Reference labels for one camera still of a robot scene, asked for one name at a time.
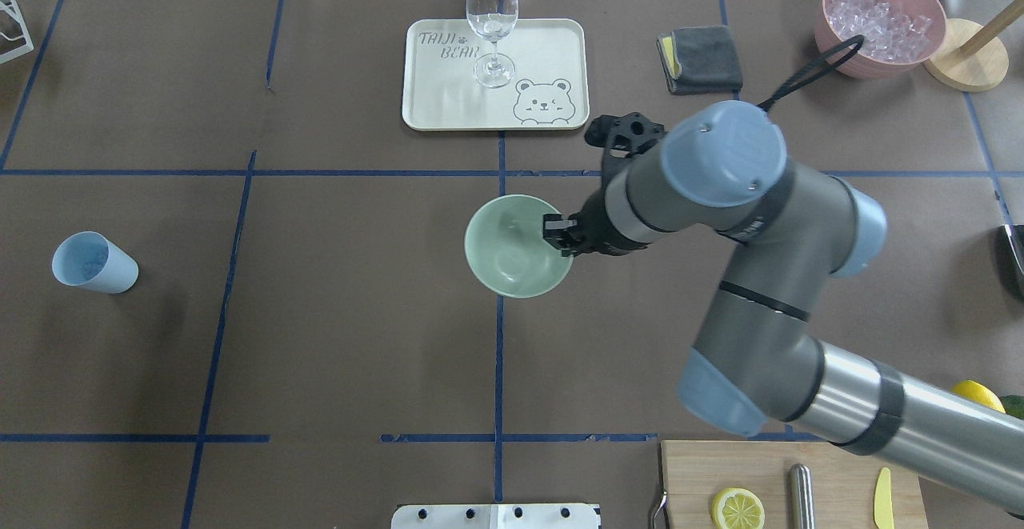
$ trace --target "lime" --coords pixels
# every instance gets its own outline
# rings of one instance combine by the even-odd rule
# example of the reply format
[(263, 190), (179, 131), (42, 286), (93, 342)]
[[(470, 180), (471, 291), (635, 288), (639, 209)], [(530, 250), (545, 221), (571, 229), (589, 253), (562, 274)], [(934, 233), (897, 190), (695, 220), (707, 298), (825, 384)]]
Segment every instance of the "lime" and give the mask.
[(985, 407), (995, 409), (998, 412), (1006, 413), (1007, 410), (1002, 408), (1002, 402), (996, 397), (994, 393), (988, 390), (987, 387), (983, 386), (978, 382), (972, 382), (970, 380), (966, 382), (961, 382), (956, 384), (955, 387), (951, 388), (950, 391), (961, 395), (966, 399), (970, 399), (974, 402), (980, 402)]
[(1006, 395), (1005, 397), (1000, 397), (999, 401), (1002, 402), (1002, 408), (1007, 410), (1008, 415), (1024, 420), (1024, 397), (1021, 397), (1021, 395)]
[(711, 518), (718, 529), (762, 529), (765, 508), (761, 499), (741, 487), (721, 489), (711, 502)]

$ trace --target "bear face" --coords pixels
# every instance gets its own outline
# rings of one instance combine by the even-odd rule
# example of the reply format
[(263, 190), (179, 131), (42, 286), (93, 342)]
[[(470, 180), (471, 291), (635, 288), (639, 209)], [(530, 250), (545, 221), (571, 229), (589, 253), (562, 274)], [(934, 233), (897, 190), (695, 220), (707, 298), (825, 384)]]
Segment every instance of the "bear face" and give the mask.
[(565, 79), (551, 83), (534, 83), (520, 79), (515, 83), (519, 99), (513, 113), (523, 125), (568, 125), (575, 115), (575, 105), (569, 98), (571, 85)]

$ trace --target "cutting board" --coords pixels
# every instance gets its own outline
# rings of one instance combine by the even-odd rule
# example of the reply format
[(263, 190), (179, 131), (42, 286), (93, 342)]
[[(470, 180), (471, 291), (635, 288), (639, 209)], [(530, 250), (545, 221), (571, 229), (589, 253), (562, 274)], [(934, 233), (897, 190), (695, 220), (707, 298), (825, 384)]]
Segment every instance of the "cutting board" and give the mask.
[(818, 527), (876, 529), (874, 481), (888, 467), (896, 529), (928, 529), (918, 475), (826, 442), (797, 441), (663, 441), (670, 525), (713, 529), (714, 496), (726, 487), (745, 487), (764, 503), (766, 529), (793, 527), (788, 472), (796, 464), (811, 470)]

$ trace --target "light green cup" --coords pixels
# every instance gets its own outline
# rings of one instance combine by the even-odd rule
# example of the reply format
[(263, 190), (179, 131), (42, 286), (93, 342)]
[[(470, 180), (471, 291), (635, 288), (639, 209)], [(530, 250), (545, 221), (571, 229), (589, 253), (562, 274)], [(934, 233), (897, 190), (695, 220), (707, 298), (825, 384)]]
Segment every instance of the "light green cup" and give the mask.
[(545, 213), (557, 212), (528, 194), (486, 202), (466, 226), (469, 269), (499, 296), (527, 299), (555, 289), (572, 264), (542, 236)]

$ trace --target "white tray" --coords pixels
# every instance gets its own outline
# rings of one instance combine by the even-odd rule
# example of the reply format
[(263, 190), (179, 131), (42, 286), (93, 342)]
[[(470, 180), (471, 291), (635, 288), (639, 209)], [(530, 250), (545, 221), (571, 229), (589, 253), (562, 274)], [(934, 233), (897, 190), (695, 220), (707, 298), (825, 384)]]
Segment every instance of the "white tray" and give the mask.
[[(584, 47), (574, 20), (519, 19), (498, 43), (498, 51), (515, 62), (515, 79), (488, 89), (476, 82), (473, 63), (490, 51), (490, 43), (466, 19), (418, 20), (406, 35), (401, 118), (420, 131), (582, 127), (590, 117)], [(557, 106), (562, 109), (554, 113)]]

